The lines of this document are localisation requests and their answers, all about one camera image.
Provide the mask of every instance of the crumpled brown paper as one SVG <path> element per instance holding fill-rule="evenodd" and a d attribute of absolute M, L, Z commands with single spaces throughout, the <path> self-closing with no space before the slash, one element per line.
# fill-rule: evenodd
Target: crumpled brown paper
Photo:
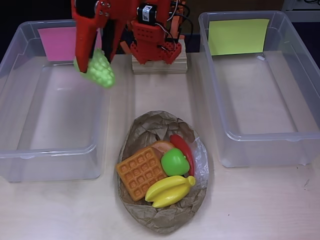
<path fill-rule="evenodd" d="M 198 138 L 198 134 L 187 123 L 168 112 L 150 111 L 138 117 L 126 136 L 118 163 L 155 141 L 169 141 L 172 134 L 181 135 L 187 143 L 193 143 Z M 153 208 L 152 203 L 144 199 L 134 202 L 119 176 L 117 182 L 119 197 L 131 216 L 143 226 L 162 234 L 171 233 L 189 221 L 198 211 L 207 191 L 207 184 L 193 187 L 176 204 Z"/>

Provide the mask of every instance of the clear plastic bin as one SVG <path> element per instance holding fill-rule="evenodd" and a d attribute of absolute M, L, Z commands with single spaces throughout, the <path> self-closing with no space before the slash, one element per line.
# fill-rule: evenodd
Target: clear plastic bin
<path fill-rule="evenodd" d="M 38 34 L 74 26 L 72 20 L 23 23 L 1 62 L 0 176 L 9 182 L 100 175 L 108 97 L 71 62 L 48 62 Z"/>
<path fill-rule="evenodd" d="M 263 53 L 211 56 L 210 21 L 270 19 Z M 226 167 L 308 164 L 320 154 L 320 71 L 279 11 L 199 17 L 203 81 Z"/>

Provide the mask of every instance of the toy waffle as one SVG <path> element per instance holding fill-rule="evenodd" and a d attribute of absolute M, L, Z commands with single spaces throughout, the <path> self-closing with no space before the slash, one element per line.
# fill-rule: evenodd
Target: toy waffle
<path fill-rule="evenodd" d="M 167 177 L 152 147 L 143 148 L 115 168 L 135 202 L 146 195 L 151 185 Z"/>

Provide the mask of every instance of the yellow sticky note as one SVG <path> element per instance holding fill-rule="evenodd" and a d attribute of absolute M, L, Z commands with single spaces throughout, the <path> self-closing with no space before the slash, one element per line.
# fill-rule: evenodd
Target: yellow sticky note
<path fill-rule="evenodd" d="M 269 19 L 211 21 L 208 37 L 211 55 L 263 52 L 268 23 Z"/>

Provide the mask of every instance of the green apple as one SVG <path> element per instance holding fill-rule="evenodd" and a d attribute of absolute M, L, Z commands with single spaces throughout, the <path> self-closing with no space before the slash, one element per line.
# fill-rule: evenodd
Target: green apple
<path fill-rule="evenodd" d="M 161 158 L 161 165 L 168 176 L 181 176 L 190 169 L 189 162 L 178 148 L 172 148 L 166 152 Z"/>

